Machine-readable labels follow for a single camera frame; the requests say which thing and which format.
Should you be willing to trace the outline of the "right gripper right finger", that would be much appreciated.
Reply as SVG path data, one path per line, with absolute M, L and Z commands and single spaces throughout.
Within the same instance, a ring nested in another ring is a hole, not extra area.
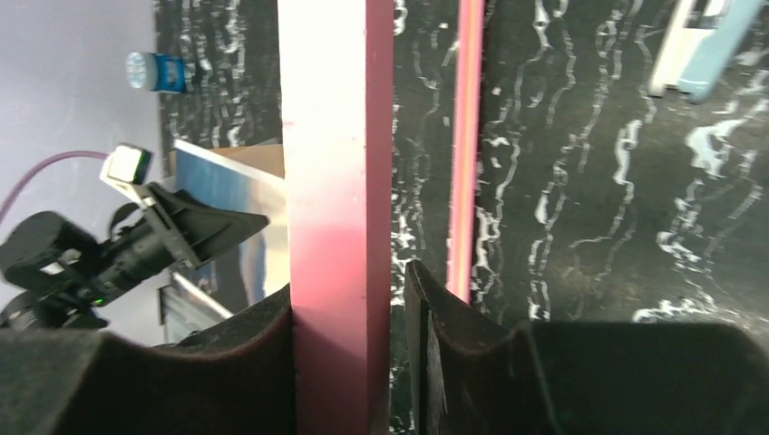
M 765 434 L 768 359 L 725 324 L 504 328 L 405 269 L 420 434 Z

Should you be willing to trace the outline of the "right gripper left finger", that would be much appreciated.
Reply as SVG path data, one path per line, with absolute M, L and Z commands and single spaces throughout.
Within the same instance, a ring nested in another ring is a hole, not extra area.
M 112 333 L 1 334 L 4 434 L 292 434 L 290 293 L 170 346 Z

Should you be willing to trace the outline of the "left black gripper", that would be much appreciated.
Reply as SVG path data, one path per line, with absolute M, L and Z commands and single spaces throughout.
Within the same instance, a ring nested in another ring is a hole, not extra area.
M 211 208 L 180 190 L 147 186 L 152 204 L 124 204 L 92 262 L 90 299 L 113 301 L 176 263 L 201 267 L 269 225 L 264 215 Z

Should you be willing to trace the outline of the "landscape photo print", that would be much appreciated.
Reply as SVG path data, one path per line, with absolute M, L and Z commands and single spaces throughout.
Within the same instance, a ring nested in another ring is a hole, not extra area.
M 181 156 L 175 186 L 214 208 L 269 218 L 269 225 L 240 246 L 199 269 L 179 266 L 160 289 L 164 338 L 177 343 L 218 324 L 279 291 L 289 281 L 286 184 L 260 173 L 254 179 L 232 169 Z

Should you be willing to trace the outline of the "brown cardboard backing board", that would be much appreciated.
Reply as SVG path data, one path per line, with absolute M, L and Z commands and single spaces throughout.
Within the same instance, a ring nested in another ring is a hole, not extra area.
M 171 171 L 174 174 L 180 172 L 181 156 L 192 156 L 254 179 L 258 178 L 260 173 L 277 179 L 285 178 L 284 150 L 283 145 L 278 143 L 205 149 L 184 140 L 176 140 L 169 155 Z

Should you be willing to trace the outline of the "pink wooden picture frame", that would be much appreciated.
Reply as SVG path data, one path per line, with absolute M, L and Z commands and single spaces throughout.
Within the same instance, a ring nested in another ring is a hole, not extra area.
M 411 424 L 405 266 L 470 292 L 482 1 L 277 5 L 297 432 Z

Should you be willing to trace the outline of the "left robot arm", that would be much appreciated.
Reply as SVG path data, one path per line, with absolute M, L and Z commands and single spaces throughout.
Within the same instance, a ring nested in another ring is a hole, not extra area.
M 4 280 L 22 288 L 1 325 L 27 329 L 101 329 L 94 308 L 107 305 L 178 263 L 200 268 L 267 227 L 266 216 L 210 208 L 184 191 L 152 182 L 127 206 L 141 219 L 97 242 L 53 211 L 36 213 L 1 245 Z

